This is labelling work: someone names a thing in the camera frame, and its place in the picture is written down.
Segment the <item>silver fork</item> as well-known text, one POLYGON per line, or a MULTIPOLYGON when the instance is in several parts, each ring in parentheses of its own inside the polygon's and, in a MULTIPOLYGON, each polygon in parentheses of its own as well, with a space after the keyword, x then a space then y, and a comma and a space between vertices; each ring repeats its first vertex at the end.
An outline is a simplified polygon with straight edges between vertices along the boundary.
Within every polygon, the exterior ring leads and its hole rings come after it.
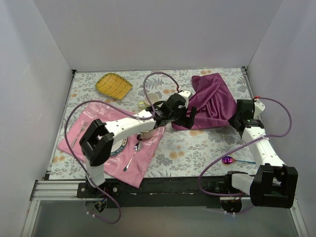
POLYGON ((85 129, 87 128, 87 125, 88 125, 88 122, 84 121, 79 133, 76 135, 76 137, 74 138, 74 140, 71 143, 71 148, 75 145, 78 137, 85 131, 85 129))

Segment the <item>pale green mug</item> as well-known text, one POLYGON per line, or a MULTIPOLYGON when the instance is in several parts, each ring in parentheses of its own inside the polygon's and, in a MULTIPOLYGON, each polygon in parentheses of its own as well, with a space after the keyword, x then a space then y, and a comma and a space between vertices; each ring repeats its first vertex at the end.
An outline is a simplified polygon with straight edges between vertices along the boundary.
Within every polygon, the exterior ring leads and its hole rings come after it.
POLYGON ((145 96, 144 99, 138 103, 138 108, 145 109, 146 107, 150 106, 150 102, 154 104, 155 102, 158 102, 158 101, 159 101, 159 96, 156 93, 154 92, 147 93, 147 96, 145 96))

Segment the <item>iridescent rainbow spoon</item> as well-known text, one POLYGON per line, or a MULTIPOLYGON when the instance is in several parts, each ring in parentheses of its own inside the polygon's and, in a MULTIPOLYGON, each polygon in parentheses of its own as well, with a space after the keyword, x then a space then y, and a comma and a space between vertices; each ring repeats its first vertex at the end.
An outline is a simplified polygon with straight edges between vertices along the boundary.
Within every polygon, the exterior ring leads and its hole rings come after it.
POLYGON ((234 162, 242 162, 242 163, 250 163, 250 164, 255 164, 256 162, 253 161, 245 161, 245 160, 237 160, 232 158, 231 156, 225 156, 224 158, 222 158, 222 163, 223 164, 232 164, 234 162))

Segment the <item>cream enamel mug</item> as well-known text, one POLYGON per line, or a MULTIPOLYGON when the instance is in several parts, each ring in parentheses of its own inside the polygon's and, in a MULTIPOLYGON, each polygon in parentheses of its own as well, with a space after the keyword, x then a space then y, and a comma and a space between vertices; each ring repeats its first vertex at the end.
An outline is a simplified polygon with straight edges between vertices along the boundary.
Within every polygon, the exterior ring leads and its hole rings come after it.
POLYGON ((150 131, 142 131, 136 136, 136 139, 138 141, 148 140, 153 137, 154 133, 155 133, 154 129, 150 131))

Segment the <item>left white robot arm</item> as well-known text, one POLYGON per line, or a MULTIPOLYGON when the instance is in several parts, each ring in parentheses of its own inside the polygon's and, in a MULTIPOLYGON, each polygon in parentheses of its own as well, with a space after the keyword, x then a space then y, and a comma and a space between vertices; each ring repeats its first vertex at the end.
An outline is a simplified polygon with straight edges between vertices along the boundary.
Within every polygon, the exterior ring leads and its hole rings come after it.
POLYGON ((104 163, 117 142, 171 122, 187 129, 192 128, 197 109, 193 108, 193 114, 186 116, 191 96, 189 91, 182 90, 171 95, 167 101, 158 102, 136 115, 109 122, 100 119, 92 121, 79 141, 82 153, 88 160, 86 182, 89 193, 96 198, 104 194, 104 163))

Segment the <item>aluminium frame rail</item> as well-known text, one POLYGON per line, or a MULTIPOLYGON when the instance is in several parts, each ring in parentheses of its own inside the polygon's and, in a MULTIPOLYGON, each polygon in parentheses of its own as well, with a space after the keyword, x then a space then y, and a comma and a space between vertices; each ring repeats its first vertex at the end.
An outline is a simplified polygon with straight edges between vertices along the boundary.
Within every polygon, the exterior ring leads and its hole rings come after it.
POLYGON ((35 220, 38 214, 42 200, 77 200, 77 190, 82 180, 53 180, 53 181, 35 181, 22 237, 30 237, 33 232, 35 220))

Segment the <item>yellow woven tray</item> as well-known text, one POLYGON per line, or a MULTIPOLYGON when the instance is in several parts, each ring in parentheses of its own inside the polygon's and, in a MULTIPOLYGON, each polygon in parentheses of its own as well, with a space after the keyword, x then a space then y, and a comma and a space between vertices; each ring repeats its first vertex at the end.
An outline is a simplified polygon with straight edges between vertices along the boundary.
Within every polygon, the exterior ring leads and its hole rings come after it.
POLYGON ((133 85, 118 74, 107 73, 97 81, 95 88, 108 97, 122 100, 133 88, 133 85))

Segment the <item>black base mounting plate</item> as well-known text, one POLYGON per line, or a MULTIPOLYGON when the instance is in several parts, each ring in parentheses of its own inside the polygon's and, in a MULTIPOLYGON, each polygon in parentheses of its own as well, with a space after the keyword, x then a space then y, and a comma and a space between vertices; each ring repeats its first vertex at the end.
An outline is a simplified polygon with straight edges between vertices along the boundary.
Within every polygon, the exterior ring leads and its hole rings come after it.
POLYGON ((121 207, 182 207, 204 206, 240 212, 251 205, 246 195, 235 191, 237 197, 211 196, 202 192, 227 194, 223 176, 145 178, 139 188, 117 179, 106 179, 100 187, 121 207))

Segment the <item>silver spoon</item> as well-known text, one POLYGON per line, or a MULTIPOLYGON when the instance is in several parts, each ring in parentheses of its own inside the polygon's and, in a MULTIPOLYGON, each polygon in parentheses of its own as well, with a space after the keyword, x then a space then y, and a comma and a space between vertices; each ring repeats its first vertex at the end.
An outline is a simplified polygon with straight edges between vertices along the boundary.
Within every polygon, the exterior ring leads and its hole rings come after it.
POLYGON ((128 164, 126 165, 126 167, 123 169, 123 172, 126 172, 129 169, 129 166, 134 158, 134 156, 141 151, 142 149, 142 141, 138 141, 135 146, 134 146, 134 154, 132 155, 131 159, 129 160, 128 164))

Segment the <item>purple cloth napkin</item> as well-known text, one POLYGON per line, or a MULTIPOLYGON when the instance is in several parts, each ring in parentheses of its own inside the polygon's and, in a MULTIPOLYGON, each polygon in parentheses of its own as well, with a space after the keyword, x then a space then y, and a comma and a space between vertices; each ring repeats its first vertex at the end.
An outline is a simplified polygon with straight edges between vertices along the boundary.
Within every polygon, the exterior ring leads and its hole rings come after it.
POLYGON ((195 94, 189 99, 187 116, 197 109, 191 129, 210 129, 228 126, 237 104, 219 73, 192 76, 195 94))

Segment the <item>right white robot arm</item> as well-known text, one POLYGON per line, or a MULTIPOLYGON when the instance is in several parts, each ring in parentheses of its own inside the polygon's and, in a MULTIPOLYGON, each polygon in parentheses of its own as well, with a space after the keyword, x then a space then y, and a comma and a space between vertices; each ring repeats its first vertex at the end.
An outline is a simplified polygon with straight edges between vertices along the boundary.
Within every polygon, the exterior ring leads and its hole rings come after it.
POLYGON ((229 171, 223 189, 229 196, 240 191, 249 195, 254 206, 291 208, 298 171, 286 165, 270 144, 263 123, 256 118, 264 109, 265 105, 258 98, 237 100, 237 110, 229 124, 249 147, 258 170, 254 175, 229 171))

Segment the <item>white plate blue rim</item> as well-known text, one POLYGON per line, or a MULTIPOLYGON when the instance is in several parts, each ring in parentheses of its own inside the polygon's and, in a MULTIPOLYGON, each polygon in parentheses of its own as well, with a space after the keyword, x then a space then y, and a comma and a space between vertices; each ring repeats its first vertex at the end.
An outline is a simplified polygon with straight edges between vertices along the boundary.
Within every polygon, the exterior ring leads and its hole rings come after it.
POLYGON ((124 150, 124 148, 126 147, 127 142, 128 142, 128 138, 126 137, 126 138, 118 141, 117 143, 115 143, 112 146, 110 156, 113 157, 113 156, 116 156, 119 153, 121 153, 124 150))

